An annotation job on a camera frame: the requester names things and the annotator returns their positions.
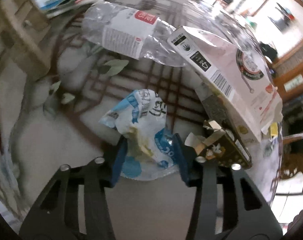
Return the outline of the black bag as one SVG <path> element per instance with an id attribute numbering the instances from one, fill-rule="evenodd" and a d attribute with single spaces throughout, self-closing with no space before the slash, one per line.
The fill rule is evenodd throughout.
<path id="1" fill-rule="evenodd" d="M 274 62 L 275 59 L 278 57 L 278 51 L 275 48 L 271 47 L 269 44 L 260 42 L 259 47 L 263 55 L 269 58 L 271 62 Z"/>

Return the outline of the crushed clear plastic bottle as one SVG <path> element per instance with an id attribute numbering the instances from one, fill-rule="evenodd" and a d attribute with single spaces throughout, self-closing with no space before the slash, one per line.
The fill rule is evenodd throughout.
<path id="1" fill-rule="evenodd" d="M 149 12 L 110 2 L 97 2 L 84 14 L 83 37 L 91 43 L 132 59 L 150 59 L 170 67 L 184 67 L 167 42 L 175 27 Z"/>

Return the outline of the small wooden stool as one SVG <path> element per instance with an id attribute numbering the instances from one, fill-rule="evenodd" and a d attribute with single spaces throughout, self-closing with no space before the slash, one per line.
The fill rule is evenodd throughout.
<path id="1" fill-rule="evenodd" d="M 0 38 L 10 58 L 32 80 L 46 76 L 51 59 L 23 27 L 23 22 L 36 7 L 26 1 L 17 10 L 13 0 L 0 0 Z"/>

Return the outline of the blue white wrapper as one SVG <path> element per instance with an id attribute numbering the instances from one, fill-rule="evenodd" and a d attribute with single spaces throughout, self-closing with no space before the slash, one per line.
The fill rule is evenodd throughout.
<path id="1" fill-rule="evenodd" d="M 178 171 L 167 105 L 151 89 L 134 90 L 100 119 L 128 140 L 121 176 L 151 181 Z"/>

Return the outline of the torn dark cardboard box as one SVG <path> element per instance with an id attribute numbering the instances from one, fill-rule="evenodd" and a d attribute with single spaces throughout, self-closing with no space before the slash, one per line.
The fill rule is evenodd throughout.
<path id="1" fill-rule="evenodd" d="M 201 99 L 208 119 L 203 122 L 203 135 L 190 133 L 184 144 L 198 157 L 214 160 L 219 166 L 252 167 L 252 158 L 233 128 L 226 107 L 216 95 Z"/>

